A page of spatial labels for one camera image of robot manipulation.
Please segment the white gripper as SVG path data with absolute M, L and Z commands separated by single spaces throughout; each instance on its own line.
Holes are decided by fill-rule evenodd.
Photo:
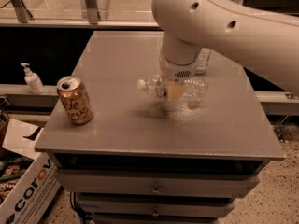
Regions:
M 168 102 L 179 101 L 185 93 L 187 86 L 185 83 L 177 82 L 192 78 L 200 64 L 200 54 L 197 53 L 195 60 L 190 64 L 174 64 L 168 61 L 163 52 L 160 51 L 159 65 L 162 75 L 170 80 L 166 85 L 166 95 Z

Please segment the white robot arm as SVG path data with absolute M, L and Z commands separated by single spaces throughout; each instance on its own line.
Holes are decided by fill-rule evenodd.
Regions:
M 164 77 L 194 76 L 201 49 L 209 48 L 294 95 L 299 94 L 299 21 L 243 7 L 232 0 L 152 0 L 164 30 Z

